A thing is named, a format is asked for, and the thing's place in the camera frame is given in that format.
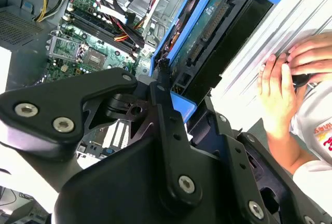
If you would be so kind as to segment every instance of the person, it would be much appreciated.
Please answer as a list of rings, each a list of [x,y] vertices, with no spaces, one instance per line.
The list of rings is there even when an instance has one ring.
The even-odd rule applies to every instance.
[[[271,55],[258,73],[258,98],[268,145],[297,186],[332,216],[332,33],[308,37],[289,55]],[[294,89],[292,75],[312,74]],[[312,155],[297,143],[298,135]]]

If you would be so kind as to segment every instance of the yellow wire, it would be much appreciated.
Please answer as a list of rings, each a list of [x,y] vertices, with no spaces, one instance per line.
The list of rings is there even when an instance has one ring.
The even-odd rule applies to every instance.
[[[43,10],[41,11],[40,16],[39,16],[37,22],[41,22],[42,21],[44,15],[46,13],[46,5],[47,5],[47,0],[44,0]]]

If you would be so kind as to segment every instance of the green circuit board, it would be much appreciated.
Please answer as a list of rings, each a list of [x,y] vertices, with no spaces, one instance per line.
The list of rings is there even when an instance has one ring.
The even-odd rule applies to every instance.
[[[218,9],[218,6],[223,1],[224,0],[210,0],[208,2],[204,12],[201,14],[200,18],[198,19],[197,23],[193,27],[186,41],[182,45],[180,51],[178,52],[172,64],[176,65],[178,63],[181,63],[182,61],[185,60],[185,57],[187,57],[190,52],[195,52],[196,48],[195,44],[199,39],[199,36],[202,34],[202,30],[207,26],[212,16]]]
[[[96,18],[96,14],[99,14],[95,0],[72,0],[71,4],[72,8],[79,8]],[[55,38],[56,43],[52,53],[56,56],[50,55],[45,71],[46,82],[85,74],[87,71],[91,73],[113,67],[124,68],[136,77],[149,73],[152,52],[147,49],[140,50],[136,59],[133,59],[130,54],[101,41],[66,21],[59,25]]]
[[[90,14],[93,14],[94,12],[98,12],[97,8],[93,6],[94,3],[95,0],[74,0],[73,6]]]

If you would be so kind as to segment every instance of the black arm mount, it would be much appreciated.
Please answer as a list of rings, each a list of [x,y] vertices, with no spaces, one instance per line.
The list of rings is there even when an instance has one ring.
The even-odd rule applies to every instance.
[[[57,224],[328,223],[255,137],[234,135],[209,98],[188,124],[190,145],[168,78],[161,68],[145,85],[113,68],[0,96],[3,144],[45,159],[69,159],[84,134],[132,122],[127,148],[62,188]],[[55,124],[59,117],[74,129],[66,133],[71,123]]]

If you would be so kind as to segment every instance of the silver screw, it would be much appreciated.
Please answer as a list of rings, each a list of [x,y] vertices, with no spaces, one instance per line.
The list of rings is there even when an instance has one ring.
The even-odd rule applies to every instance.
[[[251,142],[255,142],[255,140],[253,139],[253,137],[251,137],[250,135],[247,136],[247,138],[251,141]]]
[[[71,119],[66,117],[60,117],[53,121],[53,127],[58,132],[68,133],[74,129],[74,123]]]
[[[18,116],[30,118],[37,115],[38,108],[30,103],[21,103],[15,107],[15,112]]]
[[[256,216],[260,220],[264,218],[264,212],[261,209],[261,207],[258,205],[258,203],[254,201],[249,201],[248,206],[250,208],[251,213],[253,213],[254,216]]]
[[[161,91],[165,91],[165,88],[163,88],[161,85],[158,85],[157,88],[159,88]]]
[[[219,115],[220,119],[223,121],[223,122],[227,122],[227,119],[225,118],[225,116],[223,115]]]
[[[131,77],[128,76],[128,75],[123,75],[122,77],[123,77],[125,80],[131,81]]]
[[[180,176],[178,179],[178,184],[180,185],[180,188],[182,188],[183,191],[187,194],[192,194],[195,191],[195,184],[188,176]]]
[[[306,215],[305,215],[305,221],[306,224],[315,224],[315,222],[309,216]]]

